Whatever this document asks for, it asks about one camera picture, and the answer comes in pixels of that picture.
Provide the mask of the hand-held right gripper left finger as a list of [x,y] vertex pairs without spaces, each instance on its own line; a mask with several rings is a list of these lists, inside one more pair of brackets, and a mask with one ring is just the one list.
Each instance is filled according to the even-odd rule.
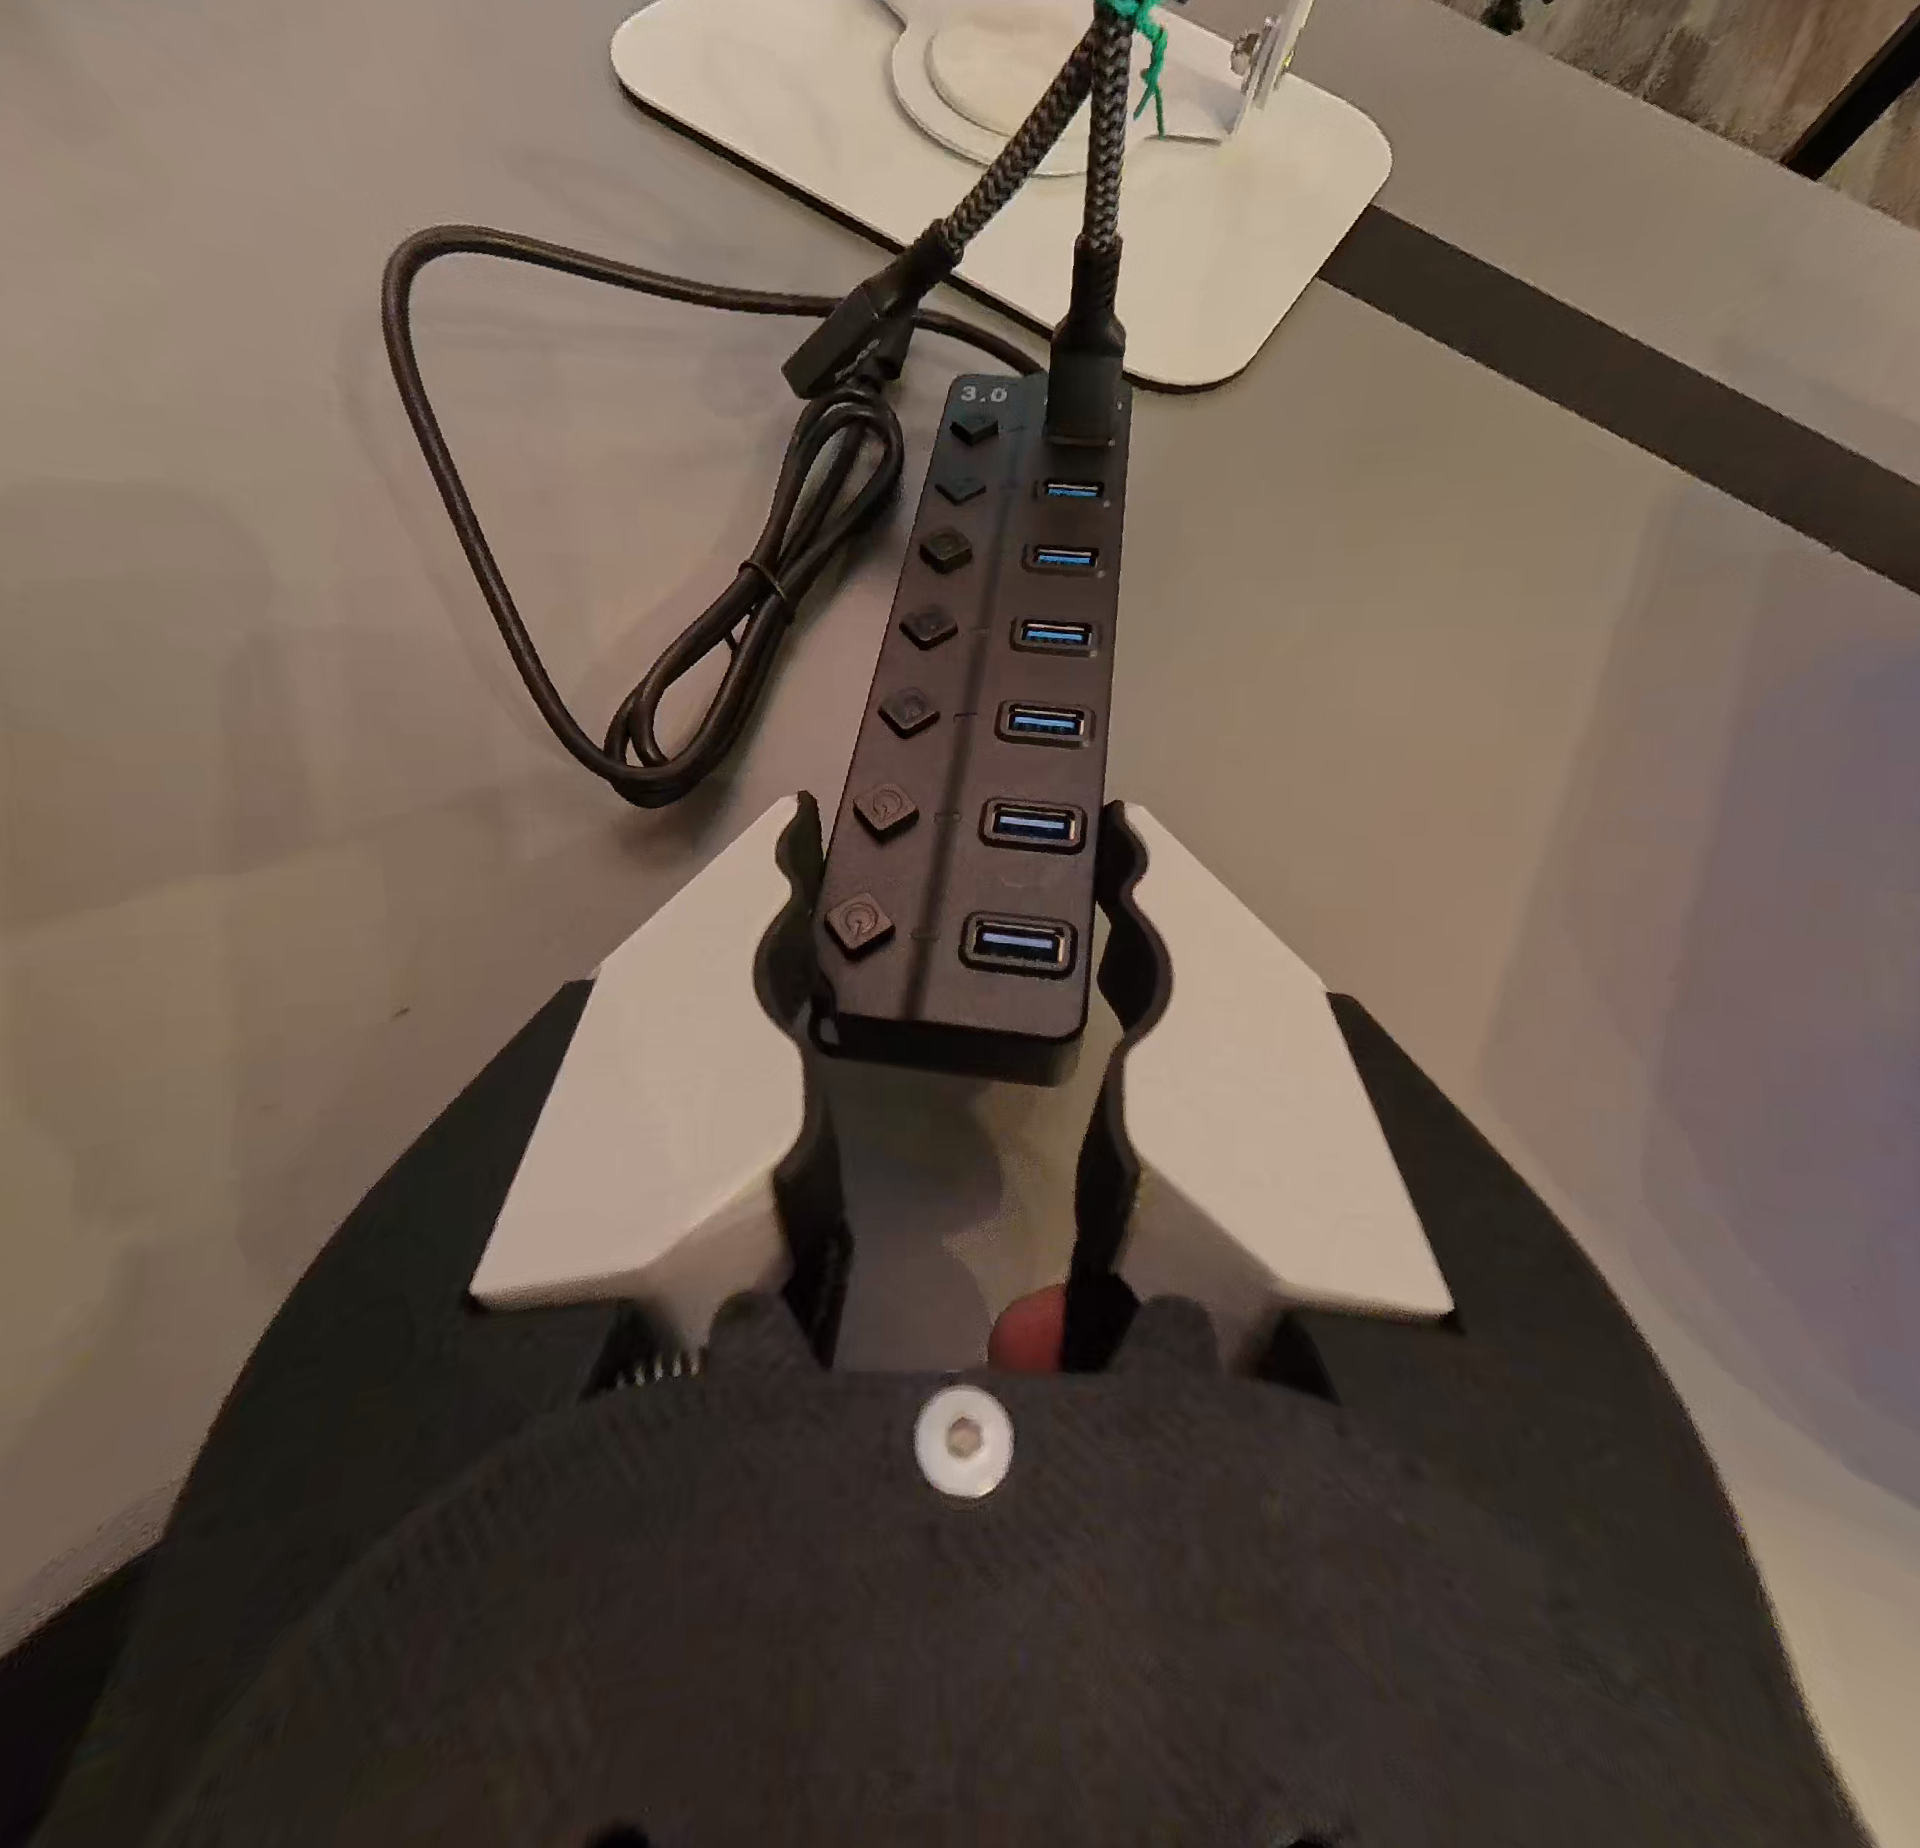
[[621,1301],[694,1353],[777,1292],[830,1362],[848,1285],[841,1152],[809,1047],[816,799],[778,799],[602,961],[472,1299]]

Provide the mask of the green twist tie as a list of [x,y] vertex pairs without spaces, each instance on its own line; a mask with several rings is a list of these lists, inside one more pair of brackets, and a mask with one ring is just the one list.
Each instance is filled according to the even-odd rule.
[[1093,0],[1095,28],[1121,34],[1121,54],[1132,58],[1136,47],[1145,44],[1145,62],[1141,65],[1141,98],[1132,112],[1132,119],[1156,118],[1156,134],[1169,134],[1163,73],[1169,62],[1170,34],[1162,19],[1162,8],[1173,0]]

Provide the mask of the white document stand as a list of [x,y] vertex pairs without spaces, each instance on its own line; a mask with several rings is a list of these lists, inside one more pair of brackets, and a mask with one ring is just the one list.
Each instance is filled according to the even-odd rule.
[[[1239,63],[1173,4],[1159,94],[1132,85],[1116,313],[1128,372],[1205,389],[1245,371],[1383,191],[1379,121],[1292,63],[1286,0]],[[1093,0],[658,0],[615,32],[642,107],[905,249],[1012,139]]]

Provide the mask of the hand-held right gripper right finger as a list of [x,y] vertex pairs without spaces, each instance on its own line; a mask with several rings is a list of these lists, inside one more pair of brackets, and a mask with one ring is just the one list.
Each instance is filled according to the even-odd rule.
[[1453,1292],[1321,976],[1142,806],[1109,806],[1095,984],[1119,1023],[1077,1165],[1077,1360],[1162,1297],[1226,1362],[1297,1309],[1438,1324]]

